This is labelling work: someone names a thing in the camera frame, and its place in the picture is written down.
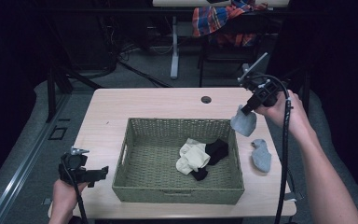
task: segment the chair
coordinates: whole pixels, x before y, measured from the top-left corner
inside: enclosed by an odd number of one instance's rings
[[[257,34],[250,47],[219,47],[209,42],[209,35],[204,37],[199,57],[200,87],[202,87],[204,62],[208,63],[254,63],[264,34],[269,29],[269,18],[254,12],[237,16],[210,35],[216,34]]]

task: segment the plaid shirt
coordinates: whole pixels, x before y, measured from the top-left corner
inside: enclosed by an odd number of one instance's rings
[[[255,4],[255,0],[244,3],[241,0],[232,0],[227,7],[196,7],[193,13],[193,36],[208,35],[224,26],[227,20],[235,18],[242,13],[253,10],[265,10],[267,3]],[[245,47],[253,45],[255,34],[243,35],[217,35],[210,38],[218,45],[234,45]]]

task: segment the green wicker basket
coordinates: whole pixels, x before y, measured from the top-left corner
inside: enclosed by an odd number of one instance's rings
[[[201,181],[176,170],[187,138],[228,143],[228,156]],[[129,119],[112,189],[125,203],[237,203],[244,187],[229,119]]]

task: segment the table top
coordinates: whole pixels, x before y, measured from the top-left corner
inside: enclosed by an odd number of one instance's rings
[[[105,180],[82,193],[89,218],[196,218],[275,216],[279,200],[281,163],[264,117],[257,115],[250,137],[237,135],[245,192],[235,205],[183,203],[122,203],[112,190],[117,160],[128,118],[231,119],[251,93],[244,88],[99,89],[94,92],[74,147],[89,150],[86,168],[109,166]],[[201,97],[212,101],[205,104]],[[262,138],[272,154],[271,169],[259,172],[252,162],[253,140]],[[284,202],[282,215],[296,212]],[[74,215],[80,216],[78,208]]]
[[[290,0],[256,0],[257,4],[268,3],[269,7],[287,7]],[[153,0],[154,7],[225,7],[231,0],[210,4],[207,0]]]

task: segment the human arm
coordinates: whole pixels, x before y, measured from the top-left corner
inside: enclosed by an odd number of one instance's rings
[[[88,185],[81,183],[78,185],[79,192]],[[76,192],[73,186],[66,184],[60,179],[54,183],[53,205],[49,224],[67,224],[72,218],[73,210],[77,205]]]
[[[289,91],[291,115],[289,132],[297,140],[307,181],[310,210],[315,223],[358,223],[358,210],[333,165],[324,154],[316,132],[296,94]],[[283,92],[274,106],[260,106],[255,112],[282,127],[285,108]]]

